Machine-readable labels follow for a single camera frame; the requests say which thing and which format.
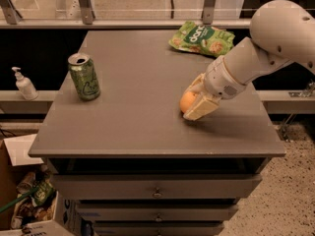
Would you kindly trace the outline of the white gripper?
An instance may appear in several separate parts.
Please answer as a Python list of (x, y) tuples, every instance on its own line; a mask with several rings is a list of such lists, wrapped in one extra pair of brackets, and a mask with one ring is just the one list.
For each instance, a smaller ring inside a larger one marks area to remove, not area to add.
[[(214, 96), (204, 94), (204, 89)], [(220, 99), (232, 99), (245, 91), (246, 85), (239, 83), (224, 64), (223, 56), (218, 57), (184, 91), (183, 98), (196, 98), (189, 109), (183, 113), (186, 120), (195, 121), (215, 111)]]

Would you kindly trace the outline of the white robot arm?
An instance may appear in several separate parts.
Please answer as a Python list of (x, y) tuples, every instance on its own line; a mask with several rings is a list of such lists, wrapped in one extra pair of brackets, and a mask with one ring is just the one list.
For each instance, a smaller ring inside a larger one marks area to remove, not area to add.
[(196, 95), (183, 111), (198, 120), (215, 111), (223, 99), (245, 91), (255, 79), (295, 62), (315, 71), (315, 19), (288, 0), (264, 4), (250, 21), (250, 35), (219, 56), (187, 88)]

